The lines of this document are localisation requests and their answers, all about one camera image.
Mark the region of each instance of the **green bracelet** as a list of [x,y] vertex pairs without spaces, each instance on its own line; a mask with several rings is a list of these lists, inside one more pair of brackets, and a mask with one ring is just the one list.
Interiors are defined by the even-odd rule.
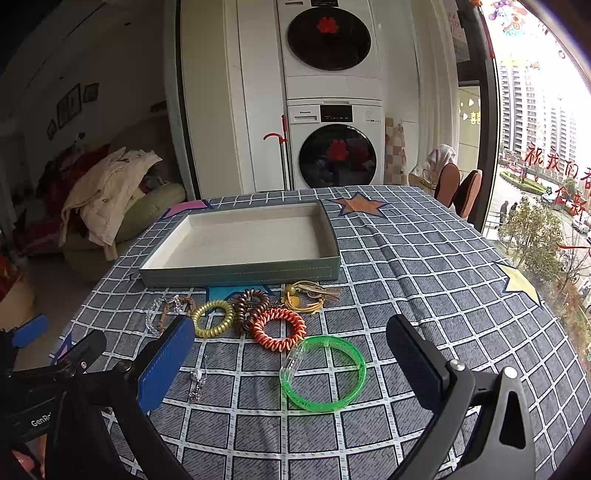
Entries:
[[[355,385],[353,391],[345,398],[341,398],[340,400],[334,401],[332,403],[313,403],[297,395],[290,387],[290,382],[293,380],[298,368],[300,367],[304,355],[309,350],[319,346],[336,348],[337,350],[345,353],[351,357],[353,362],[355,362],[358,370],[357,384]],[[343,340],[342,338],[333,337],[330,335],[317,335],[305,338],[302,343],[300,343],[295,348],[292,348],[290,354],[285,360],[285,364],[279,371],[279,380],[283,390],[285,390],[285,393],[293,403],[304,410],[311,411],[313,413],[325,413],[336,411],[349,405],[349,403],[351,403],[363,390],[365,374],[366,366],[363,355],[361,355],[361,352],[357,350],[352,343],[348,342],[347,340]]]

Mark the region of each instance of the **spiral hair tie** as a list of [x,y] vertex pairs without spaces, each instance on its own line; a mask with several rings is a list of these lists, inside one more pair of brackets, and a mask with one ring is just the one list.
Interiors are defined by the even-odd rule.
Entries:
[[[294,333],[285,339],[275,339],[268,336],[265,331],[265,325],[269,320],[287,320],[294,327]],[[269,350],[290,350],[294,345],[300,343],[306,336],[306,323],[304,319],[297,314],[287,309],[271,309],[261,313],[252,327],[252,333],[257,342]]]
[[[249,299],[257,298],[259,303],[251,307],[248,312],[249,306],[246,302]],[[252,330],[256,319],[271,306],[271,300],[269,295],[260,290],[259,288],[249,288],[241,293],[238,298],[234,301],[234,312],[236,314],[236,326],[240,333],[245,333]]]
[[[200,328],[197,326],[197,322],[201,318],[201,315],[203,315],[208,310],[217,308],[224,309],[226,311],[226,315],[218,325],[211,328]],[[195,325],[195,336],[202,338],[213,338],[221,335],[230,328],[232,322],[234,321],[234,309],[232,308],[232,305],[226,302],[226,300],[210,300],[195,310],[191,315],[191,319]]]

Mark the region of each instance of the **brown spiral hair tie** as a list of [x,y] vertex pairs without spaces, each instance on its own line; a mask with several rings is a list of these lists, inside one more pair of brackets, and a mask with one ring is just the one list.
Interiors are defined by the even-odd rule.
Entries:
[[[250,299],[258,299],[259,303],[256,305],[249,305]],[[240,333],[249,332],[260,317],[261,313],[271,306],[269,295],[263,292],[260,288],[249,288],[241,293],[234,301],[234,312],[236,325]]]

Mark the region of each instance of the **plaid tablecloth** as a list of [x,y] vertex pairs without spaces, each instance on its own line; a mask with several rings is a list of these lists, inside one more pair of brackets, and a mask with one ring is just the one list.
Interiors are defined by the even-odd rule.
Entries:
[[[340,215],[331,200],[362,193],[387,202],[384,218]],[[220,205],[264,205],[294,199],[322,200],[341,250],[335,286],[338,303],[304,315],[309,335],[330,334],[354,343],[365,356],[367,381],[353,404],[334,414],[298,410],[281,391],[278,370],[285,353],[271,352],[234,328],[221,338],[196,339],[161,407],[154,426],[186,469],[200,480],[381,479],[411,450],[429,421],[392,357],[385,325],[402,312],[448,357],[476,370],[511,365],[521,375],[535,436],[538,477],[546,478],[564,458],[589,416],[589,385],[560,322],[543,303],[524,293],[504,293],[505,261],[465,221],[413,187],[341,187],[271,192],[213,199]],[[145,327],[155,298],[174,293],[198,303],[206,289],[146,289],[138,266],[182,213],[146,230],[96,285],[76,313],[77,341],[104,330],[108,346],[91,371],[134,358],[153,339]],[[269,286],[279,293],[281,286]],[[218,322],[211,314],[208,325]],[[283,322],[266,328],[285,335]],[[207,358],[207,381],[198,404],[189,404],[189,371]],[[302,365],[295,390],[327,402],[353,387],[356,373],[337,351],[316,351]],[[442,466],[449,473],[461,457],[476,411]],[[128,469],[143,476],[114,416],[105,416]]]

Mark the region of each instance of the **blue gripper pad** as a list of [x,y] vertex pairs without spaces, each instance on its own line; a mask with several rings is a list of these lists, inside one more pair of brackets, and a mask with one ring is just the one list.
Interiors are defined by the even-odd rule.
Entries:
[[37,315],[18,329],[13,330],[12,346],[16,348],[25,348],[43,333],[47,331],[47,317]]
[[194,340],[193,321],[184,317],[138,380],[138,404],[144,413],[160,406]]

